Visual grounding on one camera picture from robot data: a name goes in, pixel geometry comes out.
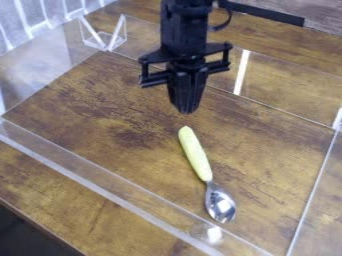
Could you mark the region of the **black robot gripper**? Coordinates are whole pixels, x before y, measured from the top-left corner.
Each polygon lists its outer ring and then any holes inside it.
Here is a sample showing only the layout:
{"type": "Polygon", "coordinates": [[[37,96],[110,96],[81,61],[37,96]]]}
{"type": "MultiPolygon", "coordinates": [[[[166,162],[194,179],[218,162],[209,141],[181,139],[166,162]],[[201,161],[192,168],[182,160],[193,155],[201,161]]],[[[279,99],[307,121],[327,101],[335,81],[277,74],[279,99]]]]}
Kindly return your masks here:
{"type": "Polygon", "coordinates": [[[229,70],[233,45],[208,42],[208,33],[224,30],[232,21],[226,10],[226,21],[209,24],[214,1],[162,0],[161,47],[138,60],[141,85],[168,84],[170,101],[184,114],[200,107],[209,75],[229,70]]]}

